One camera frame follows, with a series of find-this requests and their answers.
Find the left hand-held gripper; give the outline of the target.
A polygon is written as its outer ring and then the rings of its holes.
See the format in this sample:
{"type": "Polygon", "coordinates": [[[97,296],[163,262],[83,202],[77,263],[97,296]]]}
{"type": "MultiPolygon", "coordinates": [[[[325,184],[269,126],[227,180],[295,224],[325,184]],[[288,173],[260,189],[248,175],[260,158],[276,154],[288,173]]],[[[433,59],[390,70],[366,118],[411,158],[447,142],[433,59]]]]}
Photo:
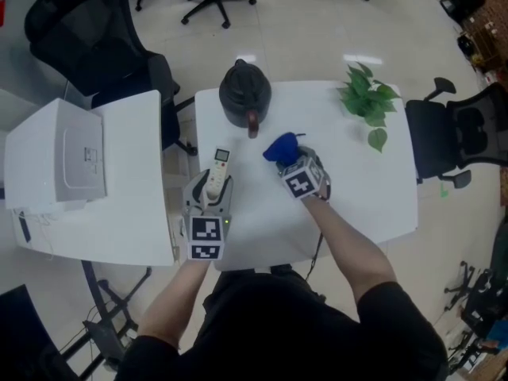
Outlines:
{"type": "Polygon", "coordinates": [[[189,260],[221,260],[231,223],[229,208],[233,194],[233,177],[230,175],[218,197],[209,203],[214,214],[200,214],[204,210],[202,190],[210,170],[197,174],[183,189],[182,233],[187,244],[189,260]]]}

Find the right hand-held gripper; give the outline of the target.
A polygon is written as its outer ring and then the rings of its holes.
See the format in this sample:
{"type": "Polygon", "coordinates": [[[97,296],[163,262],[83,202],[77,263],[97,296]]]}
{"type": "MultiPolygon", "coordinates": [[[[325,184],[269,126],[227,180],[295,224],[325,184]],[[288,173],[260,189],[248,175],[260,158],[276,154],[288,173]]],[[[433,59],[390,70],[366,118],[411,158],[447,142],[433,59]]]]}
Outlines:
{"type": "Polygon", "coordinates": [[[298,158],[291,165],[277,162],[279,177],[294,199],[316,196],[324,201],[331,197],[331,179],[317,153],[309,147],[298,146],[298,158]]]}

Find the white remote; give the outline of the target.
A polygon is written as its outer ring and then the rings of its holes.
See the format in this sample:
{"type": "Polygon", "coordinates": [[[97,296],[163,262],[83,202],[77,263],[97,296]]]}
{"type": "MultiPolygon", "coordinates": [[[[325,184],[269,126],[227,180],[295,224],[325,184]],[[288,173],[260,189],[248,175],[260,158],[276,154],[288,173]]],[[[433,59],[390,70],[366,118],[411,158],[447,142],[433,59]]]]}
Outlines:
{"type": "Polygon", "coordinates": [[[215,200],[221,194],[226,178],[228,177],[228,165],[231,158],[231,151],[227,148],[217,147],[215,149],[213,162],[209,168],[209,175],[206,181],[206,196],[209,200],[215,200]]]}

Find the blue cloth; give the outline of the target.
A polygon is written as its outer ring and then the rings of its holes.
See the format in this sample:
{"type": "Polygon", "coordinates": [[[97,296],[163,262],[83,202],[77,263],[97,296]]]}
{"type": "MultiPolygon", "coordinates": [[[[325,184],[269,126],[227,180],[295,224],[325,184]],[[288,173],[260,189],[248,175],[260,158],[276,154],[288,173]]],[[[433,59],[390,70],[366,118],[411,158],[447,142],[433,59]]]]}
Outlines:
{"type": "Polygon", "coordinates": [[[305,136],[305,133],[284,133],[264,151],[264,159],[269,162],[280,164],[283,167],[289,167],[295,164],[300,157],[298,137],[302,136],[305,136]]]}

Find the person's right forearm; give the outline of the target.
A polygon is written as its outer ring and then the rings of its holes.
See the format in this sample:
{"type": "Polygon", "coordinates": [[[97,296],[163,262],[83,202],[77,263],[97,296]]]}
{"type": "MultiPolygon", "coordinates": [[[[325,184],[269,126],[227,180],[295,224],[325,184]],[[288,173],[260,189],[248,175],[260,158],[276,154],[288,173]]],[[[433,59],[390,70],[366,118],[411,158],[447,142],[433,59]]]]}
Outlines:
{"type": "Polygon", "coordinates": [[[379,247],[347,223],[330,204],[314,196],[305,198],[303,204],[321,230],[356,303],[374,287],[397,281],[393,267],[379,247]]]}

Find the person's left forearm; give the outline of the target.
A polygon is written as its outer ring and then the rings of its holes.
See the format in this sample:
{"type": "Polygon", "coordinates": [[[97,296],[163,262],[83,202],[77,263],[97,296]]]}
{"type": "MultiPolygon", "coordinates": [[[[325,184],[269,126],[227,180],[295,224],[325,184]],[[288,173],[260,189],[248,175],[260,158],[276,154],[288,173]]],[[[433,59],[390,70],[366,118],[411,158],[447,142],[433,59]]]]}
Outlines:
{"type": "Polygon", "coordinates": [[[186,260],[144,312],[137,336],[154,337],[178,348],[209,266],[209,261],[186,260]]]}

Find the black kettle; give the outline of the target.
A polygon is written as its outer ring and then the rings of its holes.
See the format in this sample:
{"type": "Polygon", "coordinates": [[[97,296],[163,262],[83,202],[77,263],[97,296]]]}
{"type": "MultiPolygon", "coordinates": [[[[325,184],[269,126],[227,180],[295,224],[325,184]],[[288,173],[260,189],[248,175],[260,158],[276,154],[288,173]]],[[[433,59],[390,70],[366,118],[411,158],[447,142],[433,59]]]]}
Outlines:
{"type": "Polygon", "coordinates": [[[226,72],[219,87],[219,98],[226,118],[236,127],[247,129],[257,138],[260,124],[269,111],[271,84],[254,64],[238,59],[226,72]]]}

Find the green leafy plant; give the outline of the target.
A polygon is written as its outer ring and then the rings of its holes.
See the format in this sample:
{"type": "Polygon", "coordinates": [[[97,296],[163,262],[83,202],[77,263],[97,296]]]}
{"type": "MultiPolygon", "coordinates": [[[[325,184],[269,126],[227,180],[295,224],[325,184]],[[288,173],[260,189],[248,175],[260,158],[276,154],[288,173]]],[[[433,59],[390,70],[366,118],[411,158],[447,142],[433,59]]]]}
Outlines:
{"type": "Polygon", "coordinates": [[[368,126],[368,145],[382,153],[388,141],[387,115],[397,112],[394,101],[400,96],[392,87],[375,79],[369,67],[356,64],[356,67],[348,65],[349,81],[337,90],[345,109],[368,126]]]}

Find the person's black shirt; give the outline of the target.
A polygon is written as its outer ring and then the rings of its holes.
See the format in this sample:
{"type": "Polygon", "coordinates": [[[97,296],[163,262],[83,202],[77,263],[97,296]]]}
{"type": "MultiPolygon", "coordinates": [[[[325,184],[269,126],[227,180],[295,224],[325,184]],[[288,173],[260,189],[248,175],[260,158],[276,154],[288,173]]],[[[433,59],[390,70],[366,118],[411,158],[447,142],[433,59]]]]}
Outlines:
{"type": "Polygon", "coordinates": [[[185,353],[139,336],[115,381],[445,381],[445,347],[395,282],[364,294],[358,318],[308,286],[244,275],[206,300],[206,320],[185,353]]]}

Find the white printer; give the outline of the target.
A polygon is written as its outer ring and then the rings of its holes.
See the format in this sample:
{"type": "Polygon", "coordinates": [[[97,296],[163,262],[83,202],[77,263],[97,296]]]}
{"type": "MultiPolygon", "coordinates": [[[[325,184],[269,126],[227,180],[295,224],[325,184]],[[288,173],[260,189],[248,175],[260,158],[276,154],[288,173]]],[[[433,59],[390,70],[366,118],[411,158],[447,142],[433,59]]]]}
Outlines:
{"type": "Polygon", "coordinates": [[[106,196],[102,118],[57,98],[8,133],[6,208],[25,214],[82,209],[106,196]]]}

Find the black phone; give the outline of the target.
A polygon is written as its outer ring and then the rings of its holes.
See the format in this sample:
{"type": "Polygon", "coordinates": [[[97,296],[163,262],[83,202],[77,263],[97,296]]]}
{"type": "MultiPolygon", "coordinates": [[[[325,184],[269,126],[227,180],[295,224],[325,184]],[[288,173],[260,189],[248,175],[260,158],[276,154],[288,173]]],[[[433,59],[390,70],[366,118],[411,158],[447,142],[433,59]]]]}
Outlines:
{"type": "Polygon", "coordinates": [[[29,243],[31,241],[31,235],[30,235],[29,227],[28,227],[26,219],[25,219],[25,214],[23,212],[20,212],[18,214],[18,220],[21,225],[21,231],[22,231],[23,236],[25,238],[25,242],[29,243]]]}

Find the black tripod stand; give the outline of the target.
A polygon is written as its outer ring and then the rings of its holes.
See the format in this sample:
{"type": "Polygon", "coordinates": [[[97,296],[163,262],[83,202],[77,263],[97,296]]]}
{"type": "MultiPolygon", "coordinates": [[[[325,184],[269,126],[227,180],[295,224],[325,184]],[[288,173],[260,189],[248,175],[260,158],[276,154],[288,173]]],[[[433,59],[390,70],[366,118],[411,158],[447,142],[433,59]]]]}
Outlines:
{"type": "Polygon", "coordinates": [[[460,267],[463,269],[462,282],[456,287],[446,287],[444,289],[445,294],[453,294],[449,303],[444,307],[444,312],[450,311],[459,300],[463,297],[467,297],[471,291],[470,284],[472,277],[475,274],[475,267],[463,260],[460,262],[460,267]]]}

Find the tall black mesh office chair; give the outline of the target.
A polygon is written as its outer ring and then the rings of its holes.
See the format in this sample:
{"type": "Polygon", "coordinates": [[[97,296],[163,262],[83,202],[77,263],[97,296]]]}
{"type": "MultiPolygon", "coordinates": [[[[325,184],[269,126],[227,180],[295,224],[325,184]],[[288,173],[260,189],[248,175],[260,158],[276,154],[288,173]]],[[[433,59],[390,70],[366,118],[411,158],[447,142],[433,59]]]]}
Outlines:
{"type": "Polygon", "coordinates": [[[198,150],[180,139],[176,104],[180,86],[164,55],[149,51],[135,30],[129,0],[36,0],[25,16],[30,52],[57,70],[93,108],[151,90],[160,93],[161,146],[189,156],[198,150]]]}

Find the grey cabinet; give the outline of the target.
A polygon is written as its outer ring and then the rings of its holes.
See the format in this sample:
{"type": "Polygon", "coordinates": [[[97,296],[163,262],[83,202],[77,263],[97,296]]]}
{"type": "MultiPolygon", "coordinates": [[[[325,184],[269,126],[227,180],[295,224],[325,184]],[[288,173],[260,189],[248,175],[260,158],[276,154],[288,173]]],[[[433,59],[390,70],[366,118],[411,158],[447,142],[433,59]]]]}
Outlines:
{"type": "Polygon", "coordinates": [[[0,28],[0,89],[44,105],[64,96],[67,80],[30,52],[25,16],[35,1],[6,0],[4,25],[0,28]]]}

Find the black table leg frame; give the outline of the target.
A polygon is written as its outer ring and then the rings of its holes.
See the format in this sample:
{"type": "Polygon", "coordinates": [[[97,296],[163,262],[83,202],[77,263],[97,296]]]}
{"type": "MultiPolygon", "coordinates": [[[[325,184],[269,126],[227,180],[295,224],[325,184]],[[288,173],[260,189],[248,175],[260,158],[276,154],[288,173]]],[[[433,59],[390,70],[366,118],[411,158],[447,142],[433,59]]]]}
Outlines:
{"type": "Polygon", "coordinates": [[[86,319],[83,322],[83,330],[61,348],[60,353],[66,361],[69,361],[86,346],[92,350],[97,349],[98,355],[92,355],[90,364],[78,375],[80,381],[92,381],[94,372],[102,364],[112,371],[117,371],[126,351],[124,340],[137,337],[138,324],[129,312],[129,303],[152,275],[152,269],[147,267],[134,288],[126,296],[121,297],[111,289],[108,280],[97,278],[90,261],[84,260],[82,266],[94,300],[93,310],[99,319],[97,321],[91,317],[86,319]]]}

